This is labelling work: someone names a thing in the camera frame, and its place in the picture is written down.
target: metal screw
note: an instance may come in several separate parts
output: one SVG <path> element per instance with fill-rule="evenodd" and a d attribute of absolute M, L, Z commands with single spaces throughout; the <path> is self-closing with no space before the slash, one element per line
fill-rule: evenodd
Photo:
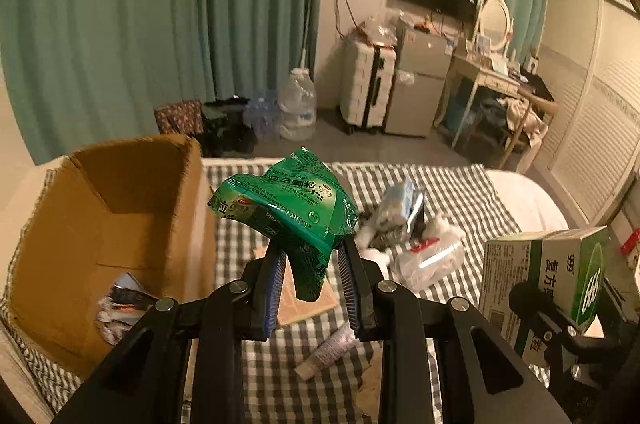
<path fill-rule="evenodd" d="M 380 292 L 391 294 L 392 292 L 395 292 L 397 288 L 398 285 L 396 285 L 396 282 L 389 279 L 383 279 L 382 281 L 378 282 L 378 290 Z"/>
<path fill-rule="evenodd" d="M 458 312 L 466 312 L 469 310 L 469 302 L 464 298 L 453 298 L 451 306 Z"/>
<path fill-rule="evenodd" d="M 156 310 L 160 312 L 168 312 L 174 308 L 174 300 L 171 298 L 162 298 L 156 301 Z"/>
<path fill-rule="evenodd" d="M 231 282 L 231 285 L 229 285 L 229 290 L 231 290 L 231 292 L 233 292 L 234 294 L 242 294 L 243 292 L 246 292 L 248 288 L 249 286 L 246 284 L 246 282 L 242 281 L 241 279 L 237 279 L 236 281 Z"/>

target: white closet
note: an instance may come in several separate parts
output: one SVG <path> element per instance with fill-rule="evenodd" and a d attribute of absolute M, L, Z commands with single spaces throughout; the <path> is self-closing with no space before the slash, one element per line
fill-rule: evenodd
<path fill-rule="evenodd" d="M 596 224 L 640 149 L 640 22 L 622 0 L 548 0 L 538 73 L 561 105 L 536 167 Z"/>

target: floor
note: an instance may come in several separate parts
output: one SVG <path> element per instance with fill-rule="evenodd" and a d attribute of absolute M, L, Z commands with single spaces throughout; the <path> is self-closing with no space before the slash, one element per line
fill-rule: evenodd
<path fill-rule="evenodd" d="M 335 110 L 319 110 L 316 132 L 311 139 L 303 143 L 284 139 L 261 140 L 255 147 L 254 156 L 284 157 L 302 145 L 324 162 L 385 162 L 430 166 L 467 166 L 478 162 L 487 167 L 495 165 L 495 158 L 488 156 L 488 146 L 481 140 L 472 140 L 466 151 L 459 152 L 451 149 L 451 137 L 444 131 L 433 130 L 428 138 L 370 134 L 363 131 L 347 135 L 342 126 L 342 119 Z M 517 155 L 511 156 L 505 169 L 515 169 L 517 160 Z M 533 168 L 527 172 L 527 176 L 552 197 L 569 227 L 577 227 L 542 176 Z"/>

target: green medicine packet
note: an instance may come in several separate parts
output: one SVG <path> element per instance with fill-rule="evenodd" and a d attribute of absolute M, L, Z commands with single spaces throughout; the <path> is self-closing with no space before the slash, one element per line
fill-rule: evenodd
<path fill-rule="evenodd" d="M 287 253 L 296 297 L 320 295 L 332 250 L 351 234 L 358 210 L 313 153 L 300 148 L 257 177 L 238 174 L 213 193 L 209 207 L 276 241 Z"/>

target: red object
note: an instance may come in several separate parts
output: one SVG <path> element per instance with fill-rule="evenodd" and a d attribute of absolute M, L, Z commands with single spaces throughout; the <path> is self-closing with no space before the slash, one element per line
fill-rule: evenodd
<path fill-rule="evenodd" d="M 413 246 L 411 248 L 411 252 L 420 252 L 422 250 L 425 250 L 431 244 L 435 244 L 436 242 L 439 242 L 439 241 L 440 241 L 439 238 L 430 238 L 426 242 L 421 242 L 420 244 Z"/>
<path fill-rule="evenodd" d="M 620 247 L 622 256 L 629 254 L 638 244 L 638 240 L 640 240 L 640 229 L 635 229 L 634 232 L 631 233 L 631 236 L 628 237 L 626 242 Z"/>

